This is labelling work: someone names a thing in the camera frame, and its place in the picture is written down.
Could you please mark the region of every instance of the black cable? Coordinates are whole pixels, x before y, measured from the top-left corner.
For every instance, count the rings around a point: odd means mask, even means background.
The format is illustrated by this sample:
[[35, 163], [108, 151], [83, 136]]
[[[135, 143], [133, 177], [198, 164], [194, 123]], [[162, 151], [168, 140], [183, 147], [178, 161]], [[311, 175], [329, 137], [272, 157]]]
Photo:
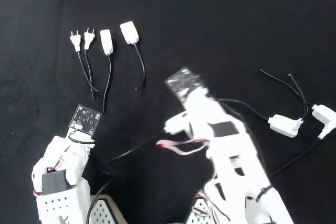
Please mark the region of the black cable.
[[139, 60], [140, 60], [141, 67], [142, 67], [143, 79], [142, 79], [142, 82], [141, 82], [141, 86], [145, 86], [145, 84], [146, 84], [146, 69], [145, 69], [145, 65], [143, 63], [143, 59], [142, 59], [141, 53], [140, 53], [140, 51], [138, 49], [138, 46], [136, 45], [136, 43], [134, 43], [133, 45], [135, 47], [135, 50], [137, 51], [136, 54], [139, 56]]
[[321, 140], [317, 139], [312, 145], [310, 145], [305, 151], [303, 151], [301, 154], [293, 158], [291, 161], [287, 162], [283, 166], [281, 166], [279, 169], [275, 170], [274, 172], [268, 174], [269, 178], [280, 172], [281, 170], [287, 168], [288, 166], [292, 165], [295, 161], [299, 160], [303, 156], [305, 156], [307, 153], [309, 153], [315, 146], [317, 146], [318, 143], [320, 143]]
[[82, 70], [83, 70], [83, 73], [84, 73], [84, 76], [85, 76], [85, 79], [86, 79], [88, 85], [90, 85], [90, 87], [92, 87], [93, 90], [95, 90], [95, 92], [98, 92], [98, 89], [96, 89], [89, 80], [88, 74], [86, 73], [86, 70], [85, 70], [85, 67], [84, 67], [84, 64], [83, 64], [82, 57], [80, 56], [80, 52], [77, 52], [77, 55], [78, 55], [80, 65], [82, 67]]
[[[88, 58], [88, 50], [87, 49], [84, 49], [84, 58], [85, 58], [85, 61], [86, 61], [86, 65], [88, 67], [88, 70], [89, 70], [89, 77], [90, 77], [90, 82], [91, 84], [93, 85], [93, 78], [92, 78], [92, 71], [91, 71], [91, 64], [89, 62], [89, 58]], [[92, 99], [96, 99], [96, 96], [94, 95], [95, 91], [93, 90], [93, 88], [91, 87], [91, 97]]]
[[108, 180], [100, 189], [99, 191], [97, 192], [96, 196], [94, 197], [93, 201], [91, 202], [91, 205], [89, 207], [89, 210], [88, 210], [88, 214], [86, 216], [86, 224], [90, 224], [90, 215], [91, 215], [91, 212], [93, 210], [93, 207], [96, 205], [97, 201], [98, 201], [98, 198], [99, 196], [101, 195], [101, 193], [108, 187], [108, 185], [113, 181], [113, 178], [111, 178], [110, 180]]
[[105, 88], [105, 92], [104, 92], [104, 98], [103, 98], [103, 113], [105, 113], [106, 110], [106, 98], [107, 98], [107, 94], [108, 94], [108, 90], [110, 88], [110, 82], [113, 81], [113, 70], [114, 70], [114, 65], [113, 65], [113, 60], [111, 59], [111, 55], [107, 55], [107, 57], [109, 58], [109, 62], [110, 62], [110, 72], [109, 72], [109, 76], [107, 78], [107, 83], [106, 83], [106, 88]]
[[246, 107], [248, 107], [253, 113], [255, 113], [256, 116], [258, 116], [260, 119], [268, 122], [267, 117], [261, 115], [258, 111], [256, 111], [251, 105], [247, 104], [246, 102], [243, 101], [239, 101], [239, 100], [234, 100], [234, 99], [219, 99], [219, 101], [222, 102], [236, 102], [236, 103], [240, 103]]
[[153, 140], [156, 140], [157, 137], [159, 137], [162, 133], [164, 133], [164, 132], [163, 132], [163, 131], [160, 131], [158, 134], [154, 135], [154, 136], [151, 137], [149, 140], [147, 140], [147, 141], [145, 141], [145, 142], [143, 142], [143, 143], [141, 143], [141, 144], [135, 146], [134, 148], [132, 148], [132, 149], [130, 149], [130, 150], [124, 152], [123, 154], [120, 154], [119, 156], [117, 156], [117, 157], [115, 157], [115, 158], [113, 158], [113, 159], [107, 161], [107, 163], [110, 164], [111, 162], [116, 161], [117, 159], [120, 159], [120, 158], [122, 158], [122, 157], [124, 157], [124, 156], [126, 156], [126, 155], [128, 155], [128, 154], [130, 154], [130, 153], [132, 153], [132, 152], [134, 152], [134, 151], [136, 151], [137, 149], [141, 148], [143, 145], [145, 145], [145, 144], [147, 144], [147, 143], [149, 143], [149, 142], [151, 142], [151, 141], [153, 141]]
[[301, 98], [302, 98], [302, 101], [303, 101], [303, 106], [304, 106], [304, 108], [305, 108], [305, 113], [303, 114], [302, 119], [305, 119], [305, 117], [307, 116], [308, 111], [309, 111], [309, 110], [308, 110], [308, 106], [307, 106], [307, 101], [306, 101], [305, 96], [303, 95], [303, 92], [302, 92], [302, 90], [300, 89], [298, 83], [297, 83], [296, 80], [294, 79], [294, 76], [293, 76], [291, 73], [288, 74], [288, 76], [289, 76], [289, 78], [291, 79], [291, 81], [294, 83], [296, 89], [299, 91], [299, 94], [301, 95]]
[[80, 141], [80, 140], [77, 140], [77, 139], [74, 139], [72, 138], [71, 136], [74, 135], [78, 130], [75, 130], [73, 132], [71, 132], [69, 135], [68, 135], [68, 138], [74, 142], [74, 143], [77, 143], [77, 144], [96, 144], [97, 141], [91, 141], [91, 142], [84, 142], [84, 141]]
[[[272, 79], [274, 79], [274, 80], [276, 80], [276, 81], [282, 83], [282, 84], [285, 85], [287, 88], [291, 89], [291, 90], [292, 90], [298, 97], [302, 98], [301, 95], [299, 94], [299, 92], [296, 91], [295, 88], [293, 88], [293, 87], [292, 87], [291, 85], [289, 85], [288, 83], [286, 83], [286, 82], [284, 82], [284, 81], [282, 81], [282, 80], [280, 80], [280, 79], [278, 79], [278, 78], [272, 76], [271, 74], [269, 74], [269, 73], [263, 71], [262, 69], [259, 69], [259, 71], [260, 71], [261, 73], [267, 75], [268, 77], [271, 77]], [[313, 106], [313, 104], [310, 103], [310, 102], [308, 102], [308, 101], [306, 101], [306, 103], [307, 103], [309, 106]]]

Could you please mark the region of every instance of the robotic arm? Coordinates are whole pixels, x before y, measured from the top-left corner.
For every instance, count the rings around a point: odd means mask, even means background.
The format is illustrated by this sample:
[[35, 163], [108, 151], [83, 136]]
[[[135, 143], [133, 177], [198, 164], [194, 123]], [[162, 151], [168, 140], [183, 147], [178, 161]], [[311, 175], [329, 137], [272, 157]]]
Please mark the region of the robotic arm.
[[81, 177], [95, 141], [101, 113], [79, 105], [66, 137], [54, 136], [32, 171], [34, 195], [42, 223], [84, 224], [90, 187]]
[[[185, 112], [168, 120], [165, 130], [185, 130], [191, 139], [204, 140], [206, 157], [214, 165], [213, 178], [199, 193], [208, 203], [208, 210], [199, 215], [212, 213], [214, 223], [293, 224], [264, 172], [244, 123], [228, 114], [187, 68], [168, 78], [166, 84]], [[169, 143], [159, 141], [157, 145], [174, 150]], [[221, 186], [222, 196], [216, 184]]]

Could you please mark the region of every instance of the perforated white plate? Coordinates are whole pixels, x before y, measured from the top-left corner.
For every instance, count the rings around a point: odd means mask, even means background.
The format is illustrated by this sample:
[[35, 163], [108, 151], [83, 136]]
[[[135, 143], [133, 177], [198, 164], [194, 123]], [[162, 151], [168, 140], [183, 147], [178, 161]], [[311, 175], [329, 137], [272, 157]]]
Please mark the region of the perforated white plate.
[[92, 209], [91, 224], [117, 224], [105, 200], [98, 200]]
[[[209, 209], [203, 199], [197, 199], [194, 204], [194, 207], [196, 209], [200, 209], [203, 212], [209, 213]], [[196, 209], [190, 212], [190, 215], [185, 224], [215, 224], [211, 215], [203, 214], [202, 212], [199, 212]]]

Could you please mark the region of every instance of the white plug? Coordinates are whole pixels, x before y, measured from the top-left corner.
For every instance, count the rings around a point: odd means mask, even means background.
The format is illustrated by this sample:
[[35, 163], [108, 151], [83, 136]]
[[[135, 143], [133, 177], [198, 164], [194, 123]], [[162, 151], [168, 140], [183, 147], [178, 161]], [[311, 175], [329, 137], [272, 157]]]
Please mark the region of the white plug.
[[113, 44], [111, 32], [109, 29], [100, 31], [101, 45], [103, 46], [103, 50], [105, 55], [110, 55], [113, 53]]
[[269, 128], [271, 130], [288, 137], [295, 137], [298, 134], [303, 120], [301, 118], [293, 120], [283, 115], [274, 115], [268, 119], [268, 123], [270, 124]]
[[319, 139], [323, 139], [334, 128], [336, 128], [336, 112], [324, 105], [314, 104], [312, 109], [312, 115], [324, 124], [323, 130], [318, 136]]
[[95, 36], [96, 35], [94, 29], [92, 30], [91, 33], [89, 33], [89, 29], [84, 33], [84, 41], [85, 41], [84, 50], [89, 50], [89, 47]]
[[78, 31], [76, 32], [77, 34], [74, 35], [71, 31], [70, 40], [75, 47], [75, 51], [80, 52], [80, 42], [81, 42], [82, 37], [80, 36], [80, 34], [78, 34]]
[[136, 44], [139, 41], [139, 34], [132, 21], [121, 24], [120, 29], [127, 44]]

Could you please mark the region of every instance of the black table surface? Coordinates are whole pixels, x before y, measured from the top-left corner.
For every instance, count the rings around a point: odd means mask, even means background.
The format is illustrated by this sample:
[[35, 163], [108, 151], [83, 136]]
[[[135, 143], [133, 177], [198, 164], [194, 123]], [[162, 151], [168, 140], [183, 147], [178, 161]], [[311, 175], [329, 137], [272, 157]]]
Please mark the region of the black table surface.
[[[88, 55], [100, 90], [108, 60], [98, 31], [112, 31], [114, 81], [94, 136], [101, 162], [152, 140], [165, 120], [182, 111], [164, 80], [184, 66], [200, 74], [214, 96], [243, 100], [265, 116], [297, 119], [303, 106], [259, 68], [288, 81], [292, 73], [310, 102], [336, 109], [335, 0], [0, 0], [0, 6], [1, 223], [38, 222], [33, 165], [54, 135], [66, 134], [77, 104], [101, 110], [101, 99], [91, 100], [70, 31], [97, 31]], [[136, 89], [141, 66], [119, 28], [129, 20], [140, 34], [148, 71], [144, 90]], [[307, 148], [323, 127], [310, 113], [299, 135], [288, 138], [246, 108], [233, 107], [250, 125], [267, 172]], [[295, 223], [336, 218], [334, 140], [333, 132], [271, 178]], [[204, 152], [181, 157], [154, 143], [112, 163], [116, 178], [106, 194], [130, 223], [183, 221], [212, 172]], [[92, 160], [84, 177], [92, 194], [108, 179]]]

